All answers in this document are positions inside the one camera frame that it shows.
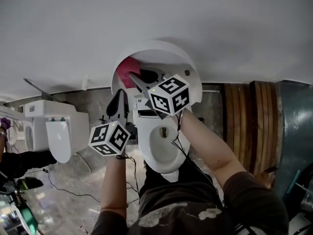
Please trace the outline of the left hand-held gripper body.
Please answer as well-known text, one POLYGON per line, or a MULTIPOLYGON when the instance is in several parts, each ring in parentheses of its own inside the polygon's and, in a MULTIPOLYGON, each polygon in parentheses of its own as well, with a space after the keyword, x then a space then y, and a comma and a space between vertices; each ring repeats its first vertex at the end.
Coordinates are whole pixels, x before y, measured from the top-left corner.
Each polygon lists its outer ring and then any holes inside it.
POLYGON ((104 157, 122 155, 130 137, 136 138, 135 126, 112 121, 92 127, 88 146, 104 157))

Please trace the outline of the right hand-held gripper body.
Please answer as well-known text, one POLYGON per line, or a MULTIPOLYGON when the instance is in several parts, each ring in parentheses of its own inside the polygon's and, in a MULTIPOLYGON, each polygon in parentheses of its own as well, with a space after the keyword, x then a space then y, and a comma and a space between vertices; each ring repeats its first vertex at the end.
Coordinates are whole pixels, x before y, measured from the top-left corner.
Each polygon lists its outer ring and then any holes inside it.
POLYGON ((152 108, 157 113, 174 116, 190 105, 190 84, 178 74, 148 90, 152 108))

